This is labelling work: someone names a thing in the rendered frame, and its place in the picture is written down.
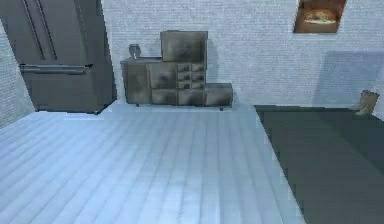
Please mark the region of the grey vase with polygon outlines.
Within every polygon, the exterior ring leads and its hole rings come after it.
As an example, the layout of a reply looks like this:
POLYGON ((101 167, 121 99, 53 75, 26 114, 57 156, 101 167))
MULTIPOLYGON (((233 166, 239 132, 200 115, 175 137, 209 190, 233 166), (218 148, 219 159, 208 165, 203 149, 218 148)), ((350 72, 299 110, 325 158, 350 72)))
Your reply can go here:
POLYGON ((134 60, 137 60, 141 55, 140 46, 138 44, 130 44, 129 53, 134 60))

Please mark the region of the brown stepped cupboard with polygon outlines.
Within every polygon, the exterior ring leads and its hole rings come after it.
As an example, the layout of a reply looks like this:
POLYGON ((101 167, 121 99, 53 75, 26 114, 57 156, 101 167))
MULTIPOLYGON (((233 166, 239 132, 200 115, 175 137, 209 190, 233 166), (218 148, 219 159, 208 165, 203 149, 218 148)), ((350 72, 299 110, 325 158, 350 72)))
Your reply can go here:
POLYGON ((233 104, 230 83, 209 83, 206 31, 166 30, 160 33, 161 55, 131 55, 121 61, 126 102, 141 104, 218 107, 233 104))

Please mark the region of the tan boots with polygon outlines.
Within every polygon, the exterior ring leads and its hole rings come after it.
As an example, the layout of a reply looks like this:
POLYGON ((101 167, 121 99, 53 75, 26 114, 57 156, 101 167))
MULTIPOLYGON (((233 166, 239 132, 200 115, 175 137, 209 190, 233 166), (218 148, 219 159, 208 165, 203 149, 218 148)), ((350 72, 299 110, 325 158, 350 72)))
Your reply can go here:
POLYGON ((371 115, 376 106, 379 94, 369 90, 363 90, 357 104, 350 107, 356 115, 371 115))

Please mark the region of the brown framed wall picture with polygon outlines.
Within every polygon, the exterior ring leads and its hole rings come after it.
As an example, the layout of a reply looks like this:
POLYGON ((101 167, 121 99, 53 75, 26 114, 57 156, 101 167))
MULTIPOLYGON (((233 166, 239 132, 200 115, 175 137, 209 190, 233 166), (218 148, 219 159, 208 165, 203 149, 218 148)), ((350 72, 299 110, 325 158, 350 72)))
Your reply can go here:
POLYGON ((293 32, 335 34, 347 0, 298 0, 293 32))

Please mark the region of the dark grey fridge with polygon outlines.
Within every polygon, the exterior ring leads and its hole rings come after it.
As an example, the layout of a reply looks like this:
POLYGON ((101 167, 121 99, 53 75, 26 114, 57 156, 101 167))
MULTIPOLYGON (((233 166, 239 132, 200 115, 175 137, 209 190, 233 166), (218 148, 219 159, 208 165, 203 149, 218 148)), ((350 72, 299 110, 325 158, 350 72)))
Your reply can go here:
POLYGON ((101 0, 0 0, 18 63, 92 64, 84 75, 21 73, 38 111, 99 114, 117 99, 101 0))

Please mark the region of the dark green floor rug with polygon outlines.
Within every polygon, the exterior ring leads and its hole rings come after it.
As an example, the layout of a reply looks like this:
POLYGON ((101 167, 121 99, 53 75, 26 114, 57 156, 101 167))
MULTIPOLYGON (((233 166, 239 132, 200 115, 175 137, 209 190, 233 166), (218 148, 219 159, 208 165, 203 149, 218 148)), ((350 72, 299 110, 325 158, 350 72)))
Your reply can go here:
POLYGON ((345 108, 255 110, 307 224, 384 224, 384 121, 345 108))

